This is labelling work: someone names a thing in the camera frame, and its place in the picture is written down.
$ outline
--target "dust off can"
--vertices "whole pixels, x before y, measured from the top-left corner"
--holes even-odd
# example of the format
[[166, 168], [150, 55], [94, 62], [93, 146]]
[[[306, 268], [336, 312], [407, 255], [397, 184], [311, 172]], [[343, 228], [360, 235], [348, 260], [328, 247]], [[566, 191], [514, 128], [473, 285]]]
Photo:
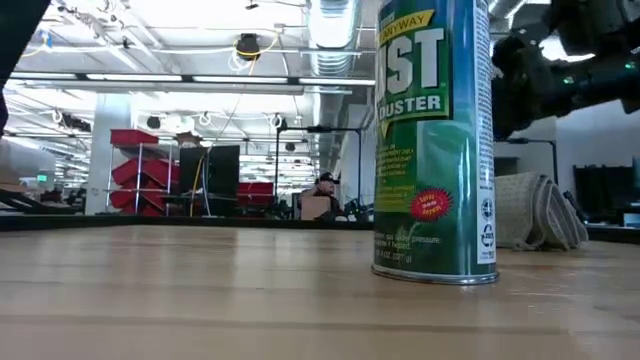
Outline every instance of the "dust off can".
[[378, 13], [373, 272], [494, 282], [487, 0], [386, 0]]

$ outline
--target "fluorescent light fixture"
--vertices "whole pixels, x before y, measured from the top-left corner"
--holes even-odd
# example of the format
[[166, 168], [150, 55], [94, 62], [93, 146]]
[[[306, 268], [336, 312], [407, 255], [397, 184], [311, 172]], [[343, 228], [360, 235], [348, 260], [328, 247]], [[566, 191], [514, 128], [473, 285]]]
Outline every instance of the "fluorescent light fixture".
[[87, 74], [91, 80], [111, 81], [182, 81], [180, 75], [144, 75], [144, 74]]
[[267, 76], [194, 76], [193, 81], [224, 84], [286, 84], [289, 82], [289, 79]]
[[59, 79], [72, 79], [76, 80], [75, 74], [68, 73], [34, 73], [34, 72], [14, 72], [11, 74], [12, 78], [21, 79], [38, 79], [38, 80], [59, 80]]
[[375, 86], [375, 80], [344, 78], [300, 78], [300, 85], [333, 85], [333, 86]]

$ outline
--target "wooden tabletop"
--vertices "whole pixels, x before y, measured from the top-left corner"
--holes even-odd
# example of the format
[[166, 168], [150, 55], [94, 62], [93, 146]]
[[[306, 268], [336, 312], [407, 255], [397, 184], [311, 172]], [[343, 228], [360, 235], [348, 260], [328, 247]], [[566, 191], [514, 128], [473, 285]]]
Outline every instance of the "wooden tabletop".
[[0, 235], [0, 359], [639, 359], [640, 247], [501, 251], [500, 281], [372, 275], [373, 234]]

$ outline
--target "ceiling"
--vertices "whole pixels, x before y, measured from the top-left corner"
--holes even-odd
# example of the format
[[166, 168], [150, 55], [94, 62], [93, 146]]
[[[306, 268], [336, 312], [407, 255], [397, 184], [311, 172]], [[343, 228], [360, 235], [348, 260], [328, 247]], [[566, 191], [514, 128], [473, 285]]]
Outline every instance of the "ceiling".
[[[360, 1], [354, 44], [348, 55], [353, 66], [343, 77], [374, 77], [375, 26], [381, 1]], [[306, 0], [253, 3], [258, 7], [247, 10], [250, 1], [245, 0], [52, 0], [15, 71], [317, 76], [313, 70], [317, 48], [310, 44], [314, 40], [320, 43], [319, 37], [328, 42], [340, 38], [340, 26], [323, 23], [326, 26], [321, 34], [312, 39]], [[527, 21], [522, 18], [526, 14], [537, 16], [540, 6], [544, 7], [525, 4], [516, 12], [517, 21]], [[234, 42], [243, 33], [257, 34], [261, 48], [267, 50], [253, 69], [233, 51]], [[240, 139], [249, 138], [252, 140], [243, 149], [245, 155], [264, 157], [275, 151], [278, 116], [287, 119], [290, 126], [325, 124], [322, 116], [328, 104], [337, 107], [334, 112], [338, 113], [341, 105], [364, 104], [368, 100], [366, 89], [348, 86], [328, 89], [232, 84], [207, 88], [138, 85], [120, 84], [105, 89], [97, 84], [63, 86], [52, 82], [29, 86], [26, 82], [10, 81], [5, 89], [11, 114], [6, 131], [26, 135], [68, 134], [71, 130], [59, 121], [61, 113], [92, 123], [98, 93], [121, 92], [132, 96], [141, 129], [164, 136], [192, 131], [205, 138], [223, 138], [228, 142], [236, 139], [242, 144], [245, 143]], [[160, 130], [147, 127], [150, 116], [163, 119]], [[304, 173], [305, 179], [313, 179], [321, 170], [333, 170], [329, 162], [319, 158], [335, 158], [340, 153], [341, 136], [286, 132], [283, 137], [296, 144], [292, 155], [309, 159], [311, 165]], [[90, 138], [14, 140], [52, 151], [64, 163], [84, 162], [80, 165], [83, 169], [91, 147]], [[281, 150], [289, 153], [284, 146]], [[287, 178], [298, 177], [297, 173], [294, 175]]]

